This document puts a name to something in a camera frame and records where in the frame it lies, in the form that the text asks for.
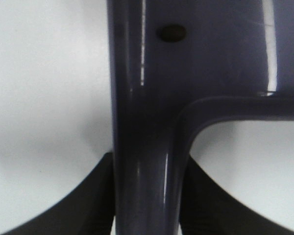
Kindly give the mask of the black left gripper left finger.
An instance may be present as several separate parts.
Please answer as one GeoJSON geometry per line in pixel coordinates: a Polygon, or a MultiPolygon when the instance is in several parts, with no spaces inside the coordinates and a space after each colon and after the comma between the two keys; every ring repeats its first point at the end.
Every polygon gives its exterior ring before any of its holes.
{"type": "Polygon", "coordinates": [[[109,235],[114,216],[113,154],[108,152],[71,193],[7,234],[109,235]]]}

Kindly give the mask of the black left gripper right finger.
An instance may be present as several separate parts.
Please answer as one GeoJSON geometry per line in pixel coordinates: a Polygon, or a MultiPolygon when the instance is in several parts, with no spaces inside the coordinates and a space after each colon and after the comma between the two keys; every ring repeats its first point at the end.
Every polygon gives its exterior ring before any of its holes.
{"type": "Polygon", "coordinates": [[[193,158],[184,174],[179,223],[184,235],[294,234],[232,197],[193,158]]]}

